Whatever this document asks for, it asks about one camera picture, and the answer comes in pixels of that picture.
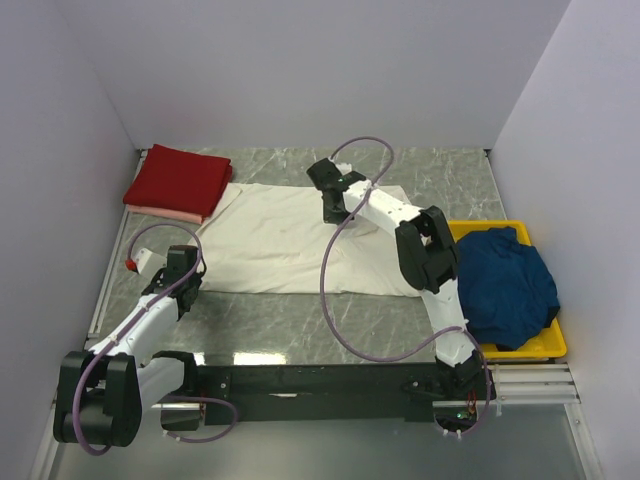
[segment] stack of folded towels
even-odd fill
[[[228,158],[154,145],[122,201],[130,212],[202,224],[229,180]]]

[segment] white plastic arm segment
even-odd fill
[[[371,187],[369,180],[356,182],[349,187],[344,195],[344,206],[348,212],[353,210],[362,201],[362,197],[367,189]],[[369,201],[358,212],[363,218],[375,223],[392,237],[395,237],[395,230],[400,222],[409,221],[420,215],[420,208],[410,203],[392,197],[380,189],[371,192]]]
[[[115,335],[120,332],[127,322],[140,310],[145,309],[145,305],[155,297],[155,294],[144,295],[138,300],[138,305],[125,318],[118,327],[107,338],[91,347],[92,352],[99,352]],[[120,340],[120,343],[114,346],[107,354],[117,355],[118,353],[126,353],[136,357],[136,361],[140,361],[149,353],[151,353],[154,345],[160,336],[169,328],[173,327],[178,321],[178,303],[175,298],[165,297],[156,303],[146,312],[140,321],[129,331],[129,334]]]
[[[424,306],[429,314],[429,321],[434,332],[447,327],[466,328],[467,321],[462,314],[460,299],[458,298],[458,280],[447,280],[440,285],[437,294],[429,290],[420,292]],[[463,332],[451,332],[436,338],[436,356],[449,365],[455,367],[468,359],[475,347]]]
[[[154,358],[138,369],[142,412],[147,412],[162,398],[182,386],[184,363],[175,358]]]

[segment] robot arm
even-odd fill
[[[142,414],[168,395],[195,389],[196,364],[193,354],[159,352],[146,365],[141,362],[160,336],[188,312],[198,295],[203,274],[194,273],[169,296],[147,309],[149,301],[183,277],[195,264],[196,247],[173,246],[167,266],[158,270],[145,288],[135,309],[112,334],[88,351],[70,352],[60,367],[54,437],[59,442],[76,442],[72,424],[73,396],[80,376],[95,354],[120,332],[135,315],[144,315],[126,338],[112,347],[92,371],[83,392],[80,421],[87,441],[95,445],[127,446],[138,431]]]
[[[363,175],[343,175],[327,158],[316,162],[307,174],[322,192],[325,223],[342,223],[371,188]],[[395,237],[400,271],[420,291],[433,331],[464,328],[466,321],[458,299],[459,254],[442,211],[434,206],[422,209],[374,189],[357,215]],[[454,369],[473,364],[472,370],[476,370],[474,351],[463,332],[436,339],[437,359]]]

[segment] white enclosure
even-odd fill
[[[2,478],[29,475],[82,347],[135,148],[358,134],[493,149],[559,285],[604,471],[638,478],[639,18],[632,0],[1,2]]]
[[[137,147],[490,148],[568,0],[57,0]]]
[[[574,1],[493,151],[507,214],[560,289],[569,365],[607,478],[638,478],[640,5]]]

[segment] yellow bin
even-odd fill
[[[516,220],[453,220],[449,222],[449,228],[451,228],[451,233],[456,242],[469,232],[489,230],[494,227],[513,227],[517,232],[518,241],[523,245],[531,245],[527,227],[525,227],[524,223]],[[482,345],[482,350],[489,360],[557,358],[566,355],[567,344],[564,342],[560,325],[558,325],[558,319],[554,318],[549,328],[543,328],[539,335],[530,338],[529,341],[518,350],[513,352],[499,352],[493,344]]]

